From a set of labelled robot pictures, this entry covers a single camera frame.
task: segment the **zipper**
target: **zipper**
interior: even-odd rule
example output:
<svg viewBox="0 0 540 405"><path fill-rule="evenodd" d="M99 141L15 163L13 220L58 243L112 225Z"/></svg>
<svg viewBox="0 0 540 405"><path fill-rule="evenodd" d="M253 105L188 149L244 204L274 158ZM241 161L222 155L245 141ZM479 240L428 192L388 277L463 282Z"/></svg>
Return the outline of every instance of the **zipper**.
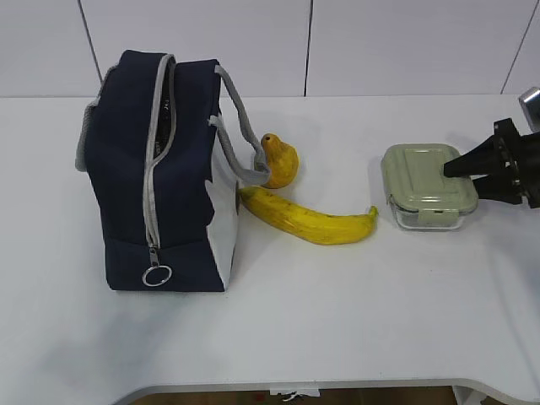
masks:
<svg viewBox="0 0 540 405"><path fill-rule="evenodd" d="M159 239L158 215L155 208L154 169L169 153L176 133L175 66L175 59L172 55L165 55L159 62L148 129L143 179L143 215L150 261L148 270L164 267L159 263L161 240Z"/></svg>

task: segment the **glass food container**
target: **glass food container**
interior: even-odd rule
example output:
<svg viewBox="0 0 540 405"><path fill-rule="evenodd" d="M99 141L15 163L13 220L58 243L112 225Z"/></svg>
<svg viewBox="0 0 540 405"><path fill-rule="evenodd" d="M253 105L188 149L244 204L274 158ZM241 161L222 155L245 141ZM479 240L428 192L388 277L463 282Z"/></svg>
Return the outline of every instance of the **glass food container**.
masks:
<svg viewBox="0 0 540 405"><path fill-rule="evenodd" d="M446 162L459 152L442 143L390 147L382 159L386 200L405 230L456 230L478 205L469 177L443 175Z"/></svg>

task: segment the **floor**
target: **floor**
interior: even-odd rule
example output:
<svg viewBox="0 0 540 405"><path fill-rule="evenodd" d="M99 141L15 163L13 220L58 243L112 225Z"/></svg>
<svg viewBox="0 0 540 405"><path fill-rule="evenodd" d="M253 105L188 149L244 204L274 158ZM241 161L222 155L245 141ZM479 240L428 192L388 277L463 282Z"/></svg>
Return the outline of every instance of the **floor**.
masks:
<svg viewBox="0 0 540 405"><path fill-rule="evenodd" d="M190 392L155 394L138 399L132 405L278 405L286 397L271 396L268 391ZM323 390L321 397L294 399L302 405L456 405L449 386L407 388L364 388ZM502 405L492 398L483 405Z"/></svg>

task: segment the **navy blue bag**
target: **navy blue bag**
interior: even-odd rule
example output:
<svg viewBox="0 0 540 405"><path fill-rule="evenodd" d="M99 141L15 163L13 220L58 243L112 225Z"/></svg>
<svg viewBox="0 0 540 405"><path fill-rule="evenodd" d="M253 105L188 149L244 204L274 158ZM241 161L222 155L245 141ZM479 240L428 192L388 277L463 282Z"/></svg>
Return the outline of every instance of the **navy blue bag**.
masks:
<svg viewBox="0 0 540 405"><path fill-rule="evenodd" d="M235 157L219 110L224 81L254 170ZM107 283L115 290L224 291L240 179L270 170L240 96L218 61L125 51L84 113L76 167L100 205Z"/></svg>

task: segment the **toy banana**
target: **toy banana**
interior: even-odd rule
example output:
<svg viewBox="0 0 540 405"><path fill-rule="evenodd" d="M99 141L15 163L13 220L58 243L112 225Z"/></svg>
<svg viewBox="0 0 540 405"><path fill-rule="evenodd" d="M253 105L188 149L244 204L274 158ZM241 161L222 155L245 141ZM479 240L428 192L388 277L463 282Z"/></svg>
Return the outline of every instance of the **toy banana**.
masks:
<svg viewBox="0 0 540 405"><path fill-rule="evenodd" d="M362 215L337 216L318 213L257 186L240 189L244 206L271 226L319 245L354 243L369 236L377 208Z"/></svg>

